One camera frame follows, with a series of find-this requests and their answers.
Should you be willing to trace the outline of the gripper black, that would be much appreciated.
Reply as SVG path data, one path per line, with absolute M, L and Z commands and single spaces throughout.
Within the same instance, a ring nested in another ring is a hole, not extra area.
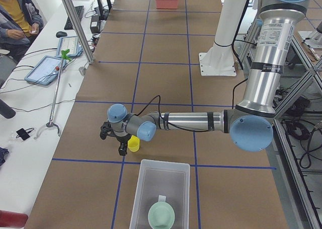
M 120 156 L 126 156 L 127 155 L 127 144 L 129 139 L 131 138 L 131 134 L 125 132 L 125 131 L 115 131 L 114 134 L 116 139 L 120 142 L 120 146 L 118 148 L 118 152 Z

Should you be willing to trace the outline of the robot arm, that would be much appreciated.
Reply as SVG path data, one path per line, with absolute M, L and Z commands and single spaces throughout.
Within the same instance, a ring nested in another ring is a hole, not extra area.
M 171 113 L 146 115 L 129 113 L 124 105 L 114 104 L 107 111 L 100 137 L 115 137 L 119 154 L 127 153 L 131 136 L 150 141 L 157 129 L 192 132 L 220 130 L 246 151 L 260 151 L 273 139 L 273 99 L 283 73 L 295 25 L 306 15 L 309 0 L 259 0 L 262 21 L 256 53 L 248 75 L 244 97 L 230 110 L 221 112 Z

